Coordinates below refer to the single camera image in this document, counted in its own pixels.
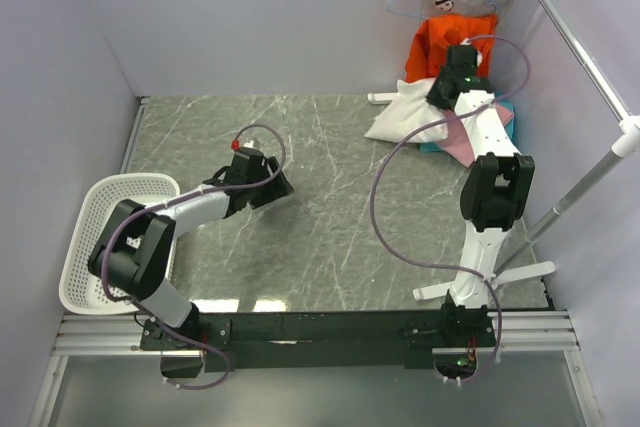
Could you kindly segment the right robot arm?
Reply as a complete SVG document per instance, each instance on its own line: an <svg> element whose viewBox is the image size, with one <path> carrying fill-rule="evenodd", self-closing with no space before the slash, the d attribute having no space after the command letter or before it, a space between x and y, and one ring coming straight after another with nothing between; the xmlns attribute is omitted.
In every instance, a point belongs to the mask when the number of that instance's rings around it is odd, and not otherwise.
<svg viewBox="0 0 640 427"><path fill-rule="evenodd" d="M479 76L478 52L471 45L447 49L426 100L460 118L473 153L460 196L465 220L463 268L445 294L457 305L480 308L491 302L487 284L493 280L499 250L520 219L530 191L535 163L509 138L495 104L489 80Z"/></svg>

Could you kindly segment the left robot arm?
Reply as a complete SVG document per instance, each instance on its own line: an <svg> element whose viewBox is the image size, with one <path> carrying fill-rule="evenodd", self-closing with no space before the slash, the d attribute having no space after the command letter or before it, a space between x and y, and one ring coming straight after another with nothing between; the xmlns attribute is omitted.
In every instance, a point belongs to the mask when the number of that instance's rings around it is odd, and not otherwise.
<svg viewBox="0 0 640 427"><path fill-rule="evenodd" d="M87 270L159 319L173 346L189 348L199 339L199 310L166 279L174 242L204 224L229 218L247 206L258 209L293 192L275 157L242 146L230 165L185 194L148 207L131 199L117 203Z"/></svg>

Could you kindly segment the white t-shirt with red print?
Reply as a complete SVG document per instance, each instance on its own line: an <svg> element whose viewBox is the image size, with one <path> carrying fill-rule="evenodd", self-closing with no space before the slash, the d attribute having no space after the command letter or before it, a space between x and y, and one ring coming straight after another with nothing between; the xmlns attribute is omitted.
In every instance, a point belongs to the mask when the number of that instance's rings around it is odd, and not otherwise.
<svg viewBox="0 0 640 427"><path fill-rule="evenodd" d="M374 118L364 137L397 143L419 127L443 120L444 113L426 99L434 82L434 78L398 80L391 102Z"/></svg>

